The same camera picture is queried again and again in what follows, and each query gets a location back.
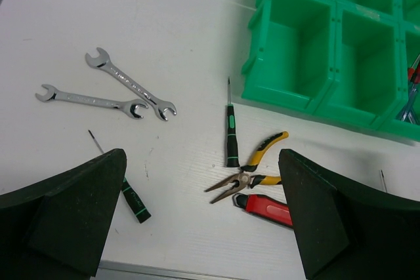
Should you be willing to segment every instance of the red utility knife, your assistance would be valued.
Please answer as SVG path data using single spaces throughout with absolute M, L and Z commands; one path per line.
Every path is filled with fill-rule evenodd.
M 285 203 L 269 198 L 266 195 L 244 195 L 237 193 L 233 196 L 235 206 L 244 209 L 260 218 L 293 228 L 289 207 Z

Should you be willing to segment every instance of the pliers jaw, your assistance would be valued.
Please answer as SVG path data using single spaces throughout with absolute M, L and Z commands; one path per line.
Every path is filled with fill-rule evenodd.
M 219 196 L 214 198 L 210 204 L 216 203 L 217 201 L 220 201 L 226 197 L 229 197 L 231 195 L 234 195 L 235 193 L 238 193 L 242 189 L 246 188 L 249 183 L 251 182 L 251 177 L 247 173 L 237 173 L 232 176 L 229 176 L 228 178 L 220 181 L 219 183 L 215 184 L 214 186 L 211 186 L 210 188 L 206 189 L 204 192 L 213 191 L 218 188 L 227 186 L 229 184 L 234 184 L 229 190 L 224 191 Z

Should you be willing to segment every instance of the wrench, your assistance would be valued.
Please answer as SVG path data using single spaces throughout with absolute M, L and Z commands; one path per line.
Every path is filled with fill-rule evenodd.
M 139 109 L 140 107 L 148 108 L 147 104 L 143 100 L 139 99 L 128 102 L 119 102 L 105 100 L 103 98 L 93 98 L 92 96 L 84 96 L 74 93 L 62 92 L 56 87 L 53 87 L 52 85 L 42 85 L 42 87 L 47 89 L 46 95 L 40 95 L 38 93 L 35 94 L 36 98 L 41 102 L 49 102 L 55 100 L 96 106 L 99 108 L 111 108 L 114 110 L 123 111 L 133 119 L 143 118 L 143 116 L 136 114 L 137 109 Z
M 165 112 L 169 110 L 173 115 L 177 114 L 175 105 L 171 102 L 166 102 L 156 98 L 152 93 L 148 92 L 145 88 L 139 85 L 136 81 L 131 79 L 128 75 L 118 69 L 110 59 L 110 55 L 102 48 L 96 48 L 99 52 L 99 57 L 93 58 L 91 55 L 86 54 L 85 59 L 87 64 L 95 69 L 100 69 L 116 78 L 119 82 L 132 90 L 135 94 L 148 102 L 155 110 L 156 115 L 162 120 L 167 121 Z

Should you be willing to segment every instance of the green organizer tray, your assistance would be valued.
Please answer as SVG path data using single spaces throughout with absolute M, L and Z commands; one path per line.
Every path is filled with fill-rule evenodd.
M 420 141 L 420 126 L 395 119 L 420 52 L 420 0 L 256 4 L 243 98 Z
M 249 22 L 243 97 L 313 114 L 334 82 L 335 15 L 331 0 L 264 0 Z

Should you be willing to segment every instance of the white tabletop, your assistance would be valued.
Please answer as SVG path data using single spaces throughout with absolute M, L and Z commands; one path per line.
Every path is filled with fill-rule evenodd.
M 152 218 L 140 225 L 120 198 L 102 259 L 239 277 L 304 279 L 291 230 L 252 217 L 230 199 L 210 205 L 203 190 L 233 174 L 224 168 L 226 79 L 236 100 L 249 52 L 247 21 L 254 0 L 3 0 L 0 6 L 0 193 L 123 148 L 127 178 Z M 35 99 L 41 84 L 116 100 L 136 96 L 86 65 L 84 54 L 105 48 L 123 71 L 178 115 L 141 121 L 123 113 Z M 242 163 L 275 132 L 290 137 L 264 157 L 259 171 L 278 174 L 282 148 L 382 189 L 420 200 L 418 144 L 374 138 L 256 107 L 236 104 Z M 280 186 L 257 187 L 285 201 Z

